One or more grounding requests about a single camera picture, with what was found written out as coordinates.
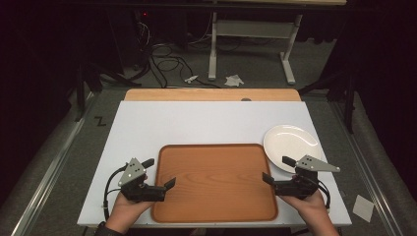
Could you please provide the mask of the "black metal stand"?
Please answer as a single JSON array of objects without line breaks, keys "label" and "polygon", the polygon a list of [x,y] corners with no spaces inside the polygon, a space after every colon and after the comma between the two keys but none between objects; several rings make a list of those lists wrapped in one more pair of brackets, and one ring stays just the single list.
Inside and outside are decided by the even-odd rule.
[{"label": "black metal stand", "polygon": [[300,95],[307,94],[315,89],[328,89],[328,101],[343,101],[343,122],[347,131],[352,134],[352,116],[354,107],[356,71],[349,66],[344,66],[322,79],[317,80],[303,88],[298,89]]}]

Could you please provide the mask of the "brown wooden tray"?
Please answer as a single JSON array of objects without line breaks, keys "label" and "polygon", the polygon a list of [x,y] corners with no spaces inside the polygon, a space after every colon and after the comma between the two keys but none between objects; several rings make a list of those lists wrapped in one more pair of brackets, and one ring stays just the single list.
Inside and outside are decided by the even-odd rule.
[{"label": "brown wooden tray", "polygon": [[275,194],[263,181],[268,158],[258,144],[171,145],[159,152],[155,184],[175,179],[151,210],[158,223],[271,221]]}]

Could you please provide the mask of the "white table board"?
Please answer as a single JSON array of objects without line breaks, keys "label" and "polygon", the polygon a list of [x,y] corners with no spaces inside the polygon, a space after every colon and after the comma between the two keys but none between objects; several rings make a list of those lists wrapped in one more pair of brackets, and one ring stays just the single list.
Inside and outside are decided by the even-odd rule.
[{"label": "white table board", "polygon": [[[94,227],[103,217],[104,185],[109,175],[130,158],[157,158],[170,144],[261,144],[265,133],[280,124],[294,125],[310,133],[321,147],[309,109],[302,101],[122,101],[94,173],[78,224]],[[350,225],[351,219],[331,173],[320,173],[330,190],[329,216],[336,226]],[[279,215],[269,221],[158,223],[150,210],[135,227],[285,227],[304,226],[294,208],[278,201]]]}]

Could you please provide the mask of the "person's left hand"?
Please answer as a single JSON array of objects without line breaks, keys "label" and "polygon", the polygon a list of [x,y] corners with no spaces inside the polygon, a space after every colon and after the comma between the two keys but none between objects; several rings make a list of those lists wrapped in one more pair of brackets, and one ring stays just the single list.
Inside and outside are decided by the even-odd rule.
[{"label": "person's left hand", "polygon": [[105,227],[121,234],[126,234],[131,226],[154,202],[134,203],[126,199],[119,193],[109,218],[105,222]]}]

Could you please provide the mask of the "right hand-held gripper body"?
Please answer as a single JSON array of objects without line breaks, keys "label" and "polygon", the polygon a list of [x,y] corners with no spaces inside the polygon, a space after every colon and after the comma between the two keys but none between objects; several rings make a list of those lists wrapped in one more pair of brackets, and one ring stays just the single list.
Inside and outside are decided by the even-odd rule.
[{"label": "right hand-held gripper body", "polygon": [[288,181],[275,181],[274,191],[278,196],[291,196],[303,200],[313,195],[320,186],[318,173],[339,172],[340,168],[317,158],[305,155],[295,160],[295,174]]}]

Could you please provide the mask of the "crumpled white paper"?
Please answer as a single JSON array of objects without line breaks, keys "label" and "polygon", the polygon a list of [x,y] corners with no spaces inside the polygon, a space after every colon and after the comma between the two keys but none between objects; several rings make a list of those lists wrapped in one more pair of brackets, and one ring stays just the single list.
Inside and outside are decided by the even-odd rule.
[{"label": "crumpled white paper", "polygon": [[243,85],[244,82],[238,75],[233,75],[228,76],[224,84],[229,87],[239,87],[240,85]]}]

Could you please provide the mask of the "person's right hand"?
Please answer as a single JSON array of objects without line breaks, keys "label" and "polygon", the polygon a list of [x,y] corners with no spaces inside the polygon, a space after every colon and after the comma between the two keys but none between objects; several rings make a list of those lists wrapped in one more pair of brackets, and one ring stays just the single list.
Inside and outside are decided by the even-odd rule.
[{"label": "person's right hand", "polygon": [[329,221],[328,210],[320,191],[316,191],[304,200],[291,196],[280,196],[280,198],[294,207],[307,224],[322,225]]}]

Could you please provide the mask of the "aluminium floor rail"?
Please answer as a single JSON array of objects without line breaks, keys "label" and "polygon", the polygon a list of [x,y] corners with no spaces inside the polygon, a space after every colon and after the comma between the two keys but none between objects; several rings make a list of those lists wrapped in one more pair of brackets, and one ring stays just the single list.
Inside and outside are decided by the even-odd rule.
[{"label": "aluminium floor rail", "polygon": [[62,169],[68,152],[85,122],[85,113],[96,100],[96,94],[82,94],[85,106],[76,104],[42,145],[19,181],[14,203],[24,211],[14,224],[10,236],[28,236],[41,213]]},{"label": "aluminium floor rail", "polygon": [[370,194],[371,200],[374,203],[378,215],[387,231],[387,234],[389,236],[404,236],[398,221],[392,213],[391,207],[388,204],[385,194],[377,183],[370,165],[367,163],[365,155],[359,147],[359,143],[357,142],[354,135],[347,130],[344,124],[342,109],[337,103],[334,102],[331,102],[329,106],[336,116],[336,119],[354,152],[355,162],[359,168],[360,175],[365,183],[368,193]]}]

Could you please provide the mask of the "white paper sheet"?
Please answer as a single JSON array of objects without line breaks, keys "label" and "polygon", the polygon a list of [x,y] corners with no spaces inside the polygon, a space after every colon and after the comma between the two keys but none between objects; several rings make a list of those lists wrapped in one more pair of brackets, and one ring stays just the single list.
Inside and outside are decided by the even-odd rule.
[{"label": "white paper sheet", "polygon": [[374,207],[373,202],[358,195],[353,206],[353,213],[363,220],[370,222],[372,220]]}]

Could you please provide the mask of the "white plate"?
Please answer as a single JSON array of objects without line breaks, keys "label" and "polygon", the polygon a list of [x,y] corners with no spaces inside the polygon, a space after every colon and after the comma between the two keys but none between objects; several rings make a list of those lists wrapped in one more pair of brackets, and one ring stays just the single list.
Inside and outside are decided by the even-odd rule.
[{"label": "white plate", "polygon": [[305,155],[321,159],[319,142],[307,131],[292,125],[279,125],[264,136],[264,150],[268,159],[279,169],[294,173],[295,169],[282,161],[284,156],[300,160]]}]

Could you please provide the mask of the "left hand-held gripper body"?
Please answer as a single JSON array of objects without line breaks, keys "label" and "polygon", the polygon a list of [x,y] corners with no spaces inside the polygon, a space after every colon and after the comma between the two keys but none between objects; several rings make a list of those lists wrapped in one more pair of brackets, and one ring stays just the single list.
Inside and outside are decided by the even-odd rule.
[{"label": "left hand-held gripper body", "polygon": [[166,190],[164,187],[150,186],[146,183],[147,168],[136,158],[132,158],[119,180],[120,192],[132,202],[163,202]]}]

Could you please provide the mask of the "wooden table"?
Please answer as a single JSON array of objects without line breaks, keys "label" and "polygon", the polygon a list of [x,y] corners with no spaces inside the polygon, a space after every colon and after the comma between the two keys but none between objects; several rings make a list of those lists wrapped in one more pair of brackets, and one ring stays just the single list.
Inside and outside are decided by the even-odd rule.
[{"label": "wooden table", "polygon": [[126,101],[300,101],[293,88],[132,88]]}]

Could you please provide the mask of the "white metal frame desk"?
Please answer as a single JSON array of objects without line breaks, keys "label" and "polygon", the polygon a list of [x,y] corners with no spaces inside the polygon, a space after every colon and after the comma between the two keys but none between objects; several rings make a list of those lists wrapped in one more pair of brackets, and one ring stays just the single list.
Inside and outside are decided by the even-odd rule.
[{"label": "white metal frame desk", "polygon": [[[272,7],[337,7],[344,6],[347,0],[212,0],[216,5],[219,3],[250,3],[270,4]],[[208,79],[216,79],[217,67],[217,38],[219,36],[257,37],[286,39],[287,46],[279,53],[285,79],[289,85],[295,84],[295,78],[289,62],[298,30],[303,19],[303,14],[296,14],[292,22],[276,23],[256,20],[219,20],[217,12],[211,14],[211,46],[208,62]]]}]

